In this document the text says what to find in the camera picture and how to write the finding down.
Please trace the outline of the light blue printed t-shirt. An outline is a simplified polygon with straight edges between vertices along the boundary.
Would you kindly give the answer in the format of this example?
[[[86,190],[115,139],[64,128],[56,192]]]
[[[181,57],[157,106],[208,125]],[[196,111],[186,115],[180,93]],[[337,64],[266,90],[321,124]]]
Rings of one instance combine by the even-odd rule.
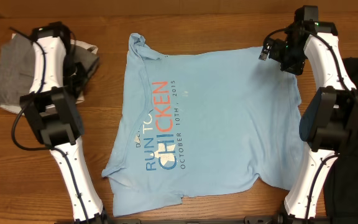
[[[122,118],[102,175],[115,217],[183,197],[292,187],[303,157],[296,77],[260,48],[165,55],[129,37]]]

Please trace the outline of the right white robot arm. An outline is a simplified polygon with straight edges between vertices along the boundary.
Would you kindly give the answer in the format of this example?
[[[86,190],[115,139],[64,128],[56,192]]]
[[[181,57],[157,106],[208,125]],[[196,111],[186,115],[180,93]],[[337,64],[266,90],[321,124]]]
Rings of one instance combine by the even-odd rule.
[[[280,211],[266,222],[329,223],[316,217],[316,204],[330,169],[358,134],[358,91],[343,64],[332,22],[294,22],[282,32],[285,40],[266,36],[259,58],[276,60],[295,75],[302,74],[308,60],[316,93],[299,125],[304,142],[300,173]]]

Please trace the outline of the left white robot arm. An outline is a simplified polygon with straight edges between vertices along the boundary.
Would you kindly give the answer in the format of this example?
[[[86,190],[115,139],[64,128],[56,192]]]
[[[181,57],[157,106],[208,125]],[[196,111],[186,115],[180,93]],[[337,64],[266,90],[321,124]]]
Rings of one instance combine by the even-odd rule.
[[[83,153],[83,122],[76,100],[89,71],[75,60],[74,33],[62,22],[32,30],[34,80],[20,97],[18,117],[25,116],[40,150],[48,150],[60,168],[70,196],[74,223],[109,223],[93,186]]]

